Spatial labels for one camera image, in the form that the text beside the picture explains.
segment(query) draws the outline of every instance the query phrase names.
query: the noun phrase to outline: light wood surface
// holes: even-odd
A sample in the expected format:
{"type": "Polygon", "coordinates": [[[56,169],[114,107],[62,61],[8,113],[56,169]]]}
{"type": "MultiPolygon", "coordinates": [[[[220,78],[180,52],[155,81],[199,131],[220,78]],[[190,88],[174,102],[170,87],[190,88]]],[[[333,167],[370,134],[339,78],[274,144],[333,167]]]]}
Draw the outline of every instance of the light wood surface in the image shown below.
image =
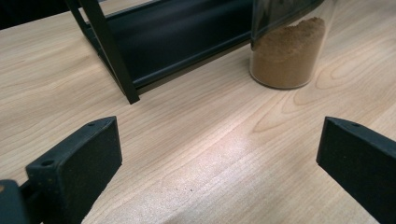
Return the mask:
{"type": "Polygon", "coordinates": [[[394,0],[339,1],[299,90],[253,81],[246,45],[133,105],[70,13],[3,30],[0,179],[22,184],[33,159],[117,116],[123,165],[84,223],[375,223],[315,159],[325,116],[396,139],[395,12],[394,0]]]}

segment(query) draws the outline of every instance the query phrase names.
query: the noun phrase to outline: screw hole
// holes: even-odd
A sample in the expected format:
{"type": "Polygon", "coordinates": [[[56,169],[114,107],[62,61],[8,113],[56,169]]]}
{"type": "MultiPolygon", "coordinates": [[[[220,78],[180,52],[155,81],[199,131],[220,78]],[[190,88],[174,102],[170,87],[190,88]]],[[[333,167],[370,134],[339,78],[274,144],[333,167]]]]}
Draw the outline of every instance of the screw hole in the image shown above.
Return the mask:
{"type": "Polygon", "coordinates": [[[54,163],[54,161],[43,161],[41,162],[42,166],[51,166],[54,163]]]}

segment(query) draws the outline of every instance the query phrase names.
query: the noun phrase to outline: clear cylindrical jar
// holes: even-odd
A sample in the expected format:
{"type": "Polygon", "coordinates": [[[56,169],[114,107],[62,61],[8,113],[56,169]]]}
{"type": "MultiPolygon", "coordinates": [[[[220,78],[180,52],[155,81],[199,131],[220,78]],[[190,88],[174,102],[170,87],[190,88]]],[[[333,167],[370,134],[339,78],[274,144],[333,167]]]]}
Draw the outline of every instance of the clear cylindrical jar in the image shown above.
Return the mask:
{"type": "Polygon", "coordinates": [[[253,0],[250,74],[276,89],[307,84],[337,0],[253,0]]]}

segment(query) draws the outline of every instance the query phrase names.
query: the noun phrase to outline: brown powder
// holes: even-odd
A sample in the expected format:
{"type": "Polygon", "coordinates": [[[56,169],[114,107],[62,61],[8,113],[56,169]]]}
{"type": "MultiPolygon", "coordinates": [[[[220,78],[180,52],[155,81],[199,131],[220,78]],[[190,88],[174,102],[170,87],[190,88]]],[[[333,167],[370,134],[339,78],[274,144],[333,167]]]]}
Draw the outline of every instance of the brown powder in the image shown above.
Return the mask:
{"type": "Polygon", "coordinates": [[[325,34],[324,20],[311,18],[278,28],[254,45],[250,72],[260,83],[292,89],[309,82],[325,34]]]}

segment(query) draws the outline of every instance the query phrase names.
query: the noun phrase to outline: wooden table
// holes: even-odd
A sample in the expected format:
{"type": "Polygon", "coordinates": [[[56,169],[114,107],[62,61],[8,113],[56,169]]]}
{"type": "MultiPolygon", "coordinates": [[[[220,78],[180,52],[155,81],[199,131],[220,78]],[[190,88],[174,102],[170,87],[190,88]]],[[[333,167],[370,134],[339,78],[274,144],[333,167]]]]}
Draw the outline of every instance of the wooden table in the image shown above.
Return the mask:
{"type": "Polygon", "coordinates": [[[33,159],[117,116],[123,165],[84,223],[375,223],[315,159],[325,116],[396,139],[395,12],[394,0],[339,1],[299,90],[253,81],[246,45],[133,105],[70,13],[3,30],[0,179],[23,183],[33,159]]]}

